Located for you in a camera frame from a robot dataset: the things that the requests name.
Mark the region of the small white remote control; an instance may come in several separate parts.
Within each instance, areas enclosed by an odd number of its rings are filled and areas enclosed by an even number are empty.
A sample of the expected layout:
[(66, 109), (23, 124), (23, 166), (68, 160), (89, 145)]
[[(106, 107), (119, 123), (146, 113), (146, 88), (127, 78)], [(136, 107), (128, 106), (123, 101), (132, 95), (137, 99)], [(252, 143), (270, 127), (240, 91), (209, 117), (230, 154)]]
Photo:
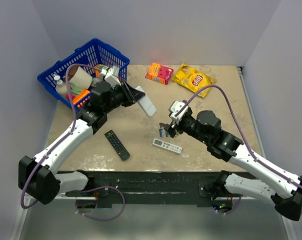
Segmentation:
[(155, 105), (152, 103), (141, 86), (137, 86), (135, 89), (144, 93), (144, 96), (140, 100), (138, 100), (137, 103), (148, 117), (152, 117), (157, 111)]

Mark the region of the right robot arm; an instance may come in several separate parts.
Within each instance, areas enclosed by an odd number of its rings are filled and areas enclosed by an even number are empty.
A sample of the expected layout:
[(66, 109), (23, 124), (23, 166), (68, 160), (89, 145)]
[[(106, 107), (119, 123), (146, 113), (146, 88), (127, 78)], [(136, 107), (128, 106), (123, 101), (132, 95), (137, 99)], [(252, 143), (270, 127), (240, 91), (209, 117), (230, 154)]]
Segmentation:
[(193, 118), (188, 109), (180, 121), (161, 123), (173, 138), (186, 133), (206, 145), (215, 158), (238, 166), (254, 179), (222, 171), (212, 183), (214, 192), (221, 197), (228, 193), (266, 201), (282, 216), (299, 221), (302, 215), (302, 175), (284, 170), (263, 158), (235, 135), (221, 127), (221, 120), (211, 110), (204, 110)]

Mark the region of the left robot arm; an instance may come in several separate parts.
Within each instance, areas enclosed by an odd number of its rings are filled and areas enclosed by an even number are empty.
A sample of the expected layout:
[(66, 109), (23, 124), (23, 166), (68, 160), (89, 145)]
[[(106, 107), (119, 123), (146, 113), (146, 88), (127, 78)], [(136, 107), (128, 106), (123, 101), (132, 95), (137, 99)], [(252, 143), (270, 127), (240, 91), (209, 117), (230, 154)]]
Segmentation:
[(81, 171), (59, 174), (64, 161), (87, 139), (92, 137), (107, 121), (114, 109), (138, 103), (147, 116), (155, 107), (148, 95), (138, 86), (126, 82), (111, 86), (99, 82), (91, 90), (90, 99), (78, 113), (76, 120), (51, 145), (34, 157), (24, 156), (18, 163), (18, 187), (22, 190), (20, 204), (24, 209), (26, 194), (46, 205), (58, 194), (78, 191), (90, 196), (95, 184)]

